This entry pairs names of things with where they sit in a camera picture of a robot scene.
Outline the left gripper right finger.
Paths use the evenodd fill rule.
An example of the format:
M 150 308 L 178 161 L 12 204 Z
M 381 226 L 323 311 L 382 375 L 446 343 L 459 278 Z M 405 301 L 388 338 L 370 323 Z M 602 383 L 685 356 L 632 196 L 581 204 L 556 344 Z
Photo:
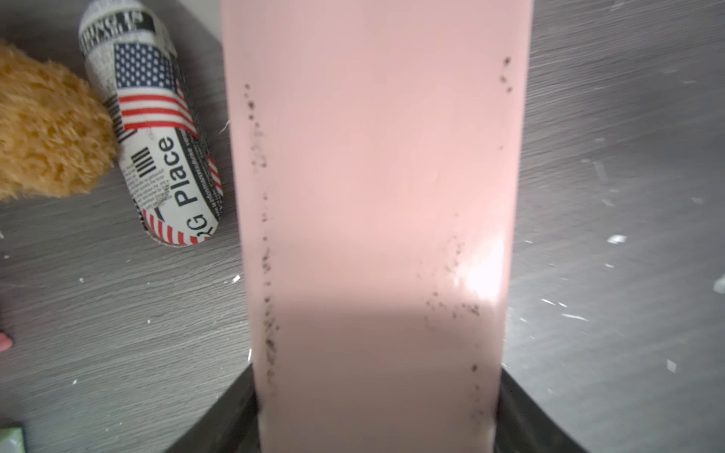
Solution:
M 496 453 L 587 453 L 505 370 L 501 370 Z

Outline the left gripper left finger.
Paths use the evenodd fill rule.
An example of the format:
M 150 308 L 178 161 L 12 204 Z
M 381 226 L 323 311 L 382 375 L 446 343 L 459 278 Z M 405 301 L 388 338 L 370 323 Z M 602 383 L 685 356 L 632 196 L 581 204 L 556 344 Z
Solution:
M 261 451 L 259 405 L 253 365 L 167 453 L 256 453 Z

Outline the newspaper print case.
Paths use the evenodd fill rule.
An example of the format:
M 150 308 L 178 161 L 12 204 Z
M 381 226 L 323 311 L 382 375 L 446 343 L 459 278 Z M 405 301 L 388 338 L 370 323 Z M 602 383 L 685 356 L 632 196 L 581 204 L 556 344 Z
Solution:
M 79 44 L 143 227 L 168 247 L 209 240 L 224 191 L 167 27 L 140 1 L 93 1 Z

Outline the pink glasses case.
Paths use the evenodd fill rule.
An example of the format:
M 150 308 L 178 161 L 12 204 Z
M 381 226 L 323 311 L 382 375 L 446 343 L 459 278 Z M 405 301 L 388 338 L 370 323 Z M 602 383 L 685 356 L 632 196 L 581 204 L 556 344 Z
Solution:
M 224 1 L 265 452 L 489 452 L 530 1 Z

